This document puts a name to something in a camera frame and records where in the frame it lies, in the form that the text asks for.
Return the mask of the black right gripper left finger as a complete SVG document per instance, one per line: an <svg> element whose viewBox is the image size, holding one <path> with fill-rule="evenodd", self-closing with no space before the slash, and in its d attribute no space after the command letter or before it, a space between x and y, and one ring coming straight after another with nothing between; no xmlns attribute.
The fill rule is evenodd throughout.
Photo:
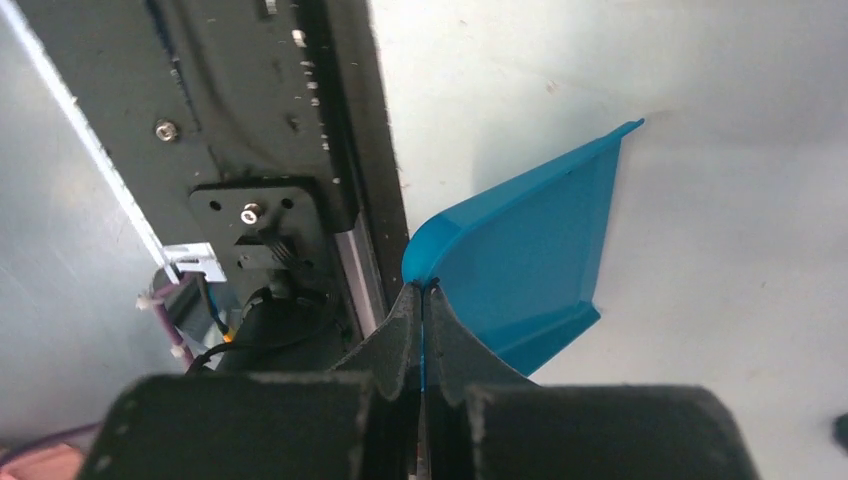
<svg viewBox="0 0 848 480"><path fill-rule="evenodd" d="M421 297L327 371L159 375L113 403L83 479L403 479L419 405Z"/></svg>

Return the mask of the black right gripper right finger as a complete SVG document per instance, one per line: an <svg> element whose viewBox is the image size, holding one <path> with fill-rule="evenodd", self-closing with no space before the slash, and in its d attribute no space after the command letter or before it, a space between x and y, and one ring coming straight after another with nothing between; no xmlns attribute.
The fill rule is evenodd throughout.
<svg viewBox="0 0 848 480"><path fill-rule="evenodd" d="M422 300L426 418L436 479L754 479L741 432L689 385L538 385Z"/></svg>

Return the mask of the blue dustpan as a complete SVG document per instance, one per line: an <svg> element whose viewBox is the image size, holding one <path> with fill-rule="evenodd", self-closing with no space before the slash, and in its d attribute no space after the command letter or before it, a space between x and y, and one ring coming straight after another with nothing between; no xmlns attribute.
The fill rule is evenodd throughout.
<svg viewBox="0 0 848 480"><path fill-rule="evenodd" d="M593 303L628 121L427 220L402 260L463 325L530 375L599 320Z"/></svg>

